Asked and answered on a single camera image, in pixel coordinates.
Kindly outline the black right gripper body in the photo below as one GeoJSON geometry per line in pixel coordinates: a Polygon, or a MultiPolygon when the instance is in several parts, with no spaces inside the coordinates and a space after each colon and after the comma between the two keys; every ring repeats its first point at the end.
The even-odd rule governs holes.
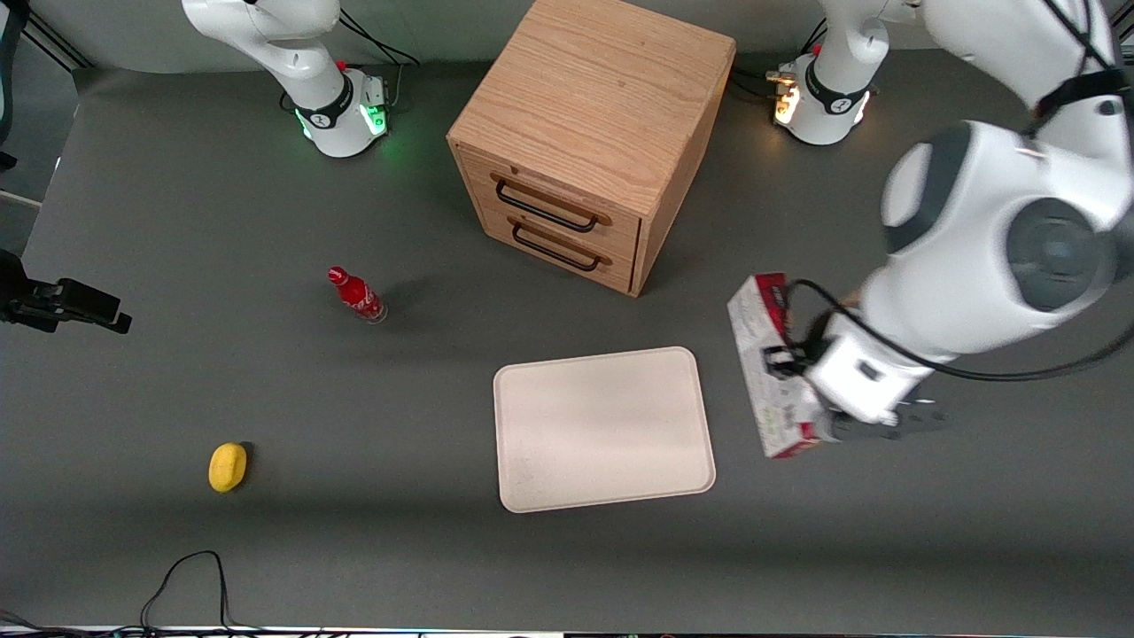
{"type": "Polygon", "coordinates": [[[1,250],[1,322],[24,324],[40,330],[36,318],[18,314],[18,301],[35,291],[35,284],[26,275],[20,257],[9,250],[1,250]]]}

